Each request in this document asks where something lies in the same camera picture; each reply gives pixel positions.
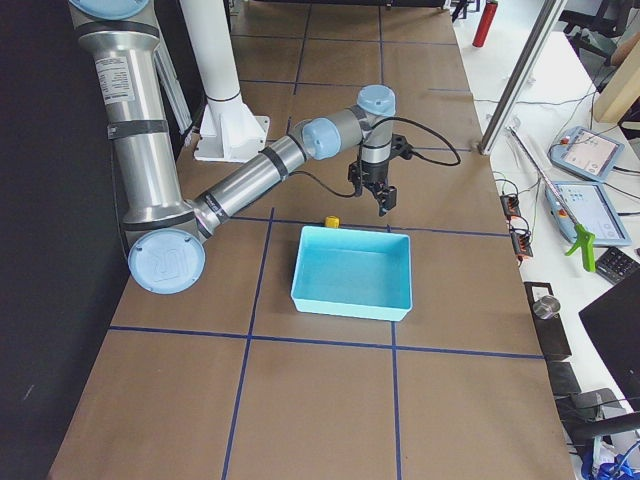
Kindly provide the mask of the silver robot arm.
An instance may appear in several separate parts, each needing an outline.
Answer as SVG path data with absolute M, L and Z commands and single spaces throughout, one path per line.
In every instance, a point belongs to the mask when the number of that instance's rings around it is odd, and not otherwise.
M 182 196 L 154 64 L 161 36 L 150 1 L 73 1 L 79 44 L 94 59 L 129 204 L 122 228 L 132 277 L 155 294 L 191 287 L 205 266 L 204 243 L 237 212 L 284 182 L 307 160 L 359 147 L 363 167 L 390 157 L 394 92 L 363 87 L 353 106 L 304 121 L 230 175 L 188 201 Z

